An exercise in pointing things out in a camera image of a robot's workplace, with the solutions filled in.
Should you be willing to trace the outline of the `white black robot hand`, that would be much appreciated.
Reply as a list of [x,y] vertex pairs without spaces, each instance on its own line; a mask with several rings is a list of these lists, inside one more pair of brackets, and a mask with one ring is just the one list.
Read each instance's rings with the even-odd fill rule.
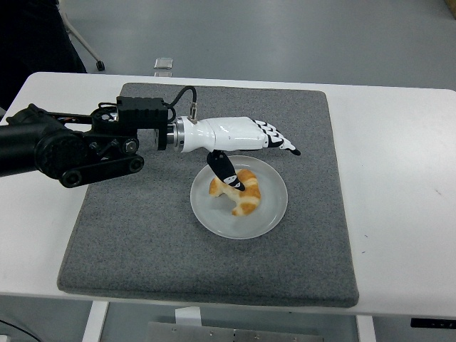
[[189,118],[177,120],[177,149],[191,152],[206,149],[207,164],[224,184],[245,190],[226,151],[279,148],[300,155],[291,142],[273,125],[248,117],[208,118],[193,123]]

